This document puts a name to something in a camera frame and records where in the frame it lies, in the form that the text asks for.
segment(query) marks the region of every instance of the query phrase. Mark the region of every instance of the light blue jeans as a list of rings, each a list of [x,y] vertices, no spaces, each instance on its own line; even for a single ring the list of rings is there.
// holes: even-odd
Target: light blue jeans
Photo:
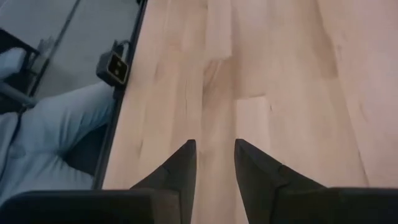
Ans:
[[[41,100],[21,118],[8,152],[0,204],[30,190],[90,189],[93,177],[71,168],[63,156],[113,110],[113,89],[101,82]]]

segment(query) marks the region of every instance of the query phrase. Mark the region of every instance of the metal frame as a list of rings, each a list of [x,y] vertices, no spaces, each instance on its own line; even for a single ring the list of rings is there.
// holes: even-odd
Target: metal frame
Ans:
[[[139,38],[139,34],[141,31],[141,25],[144,20],[144,14],[147,6],[148,0],[137,0],[139,4],[139,12],[137,14],[136,23],[134,24],[134,29],[130,38],[130,45],[127,52],[126,61],[129,65],[129,69],[127,71],[126,83],[128,83],[130,78],[130,72],[132,67],[132,61],[134,59],[134,54],[136,52],[136,46]],[[117,89],[114,92],[114,97],[116,99],[115,106],[113,109],[113,115],[111,121],[108,124],[108,128],[106,130],[104,143],[101,148],[101,154],[99,155],[97,168],[95,171],[94,181],[92,189],[101,189],[103,185],[103,181],[105,178],[106,168],[108,166],[109,155],[111,154],[113,137],[115,134],[116,126],[118,125],[118,118],[120,114],[120,109],[123,102],[124,91],[126,87],[122,89]]]

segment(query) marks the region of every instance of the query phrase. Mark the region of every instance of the black device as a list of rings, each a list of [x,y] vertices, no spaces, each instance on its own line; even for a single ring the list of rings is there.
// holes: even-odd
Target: black device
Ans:
[[[114,41],[112,50],[105,52],[99,58],[96,68],[97,76],[110,86],[121,88],[126,85],[129,66],[122,59],[124,44],[129,42]]]
[[[0,208],[0,223],[189,224],[196,172],[196,144],[189,140],[131,190],[19,194]]]
[[[329,189],[242,139],[234,153],[250,224],[398,223],[397,189]],[[189,140],[130,190],[20,194],[0,208],[0,223],[188,224],[196,171],[196,144]]]

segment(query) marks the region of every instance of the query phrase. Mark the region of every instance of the gray floor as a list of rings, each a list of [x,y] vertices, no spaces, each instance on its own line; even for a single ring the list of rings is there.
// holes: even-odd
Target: gray floor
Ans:
[[[0,27],[36,47],[56,39],[75,0],[0,0]],[[129,39],[136,18],[135,0],[81,0],[44,74],[37,98],[96,83],[99,56],[113,40]]]

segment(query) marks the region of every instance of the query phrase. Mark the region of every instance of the wooden floor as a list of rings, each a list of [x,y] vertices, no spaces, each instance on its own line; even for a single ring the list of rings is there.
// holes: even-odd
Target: wooden floor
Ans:
[[[398,187],[398,1],[149,0],[104,189],[196,139],[192,223],[247,223],[236,138],[326,186]]]

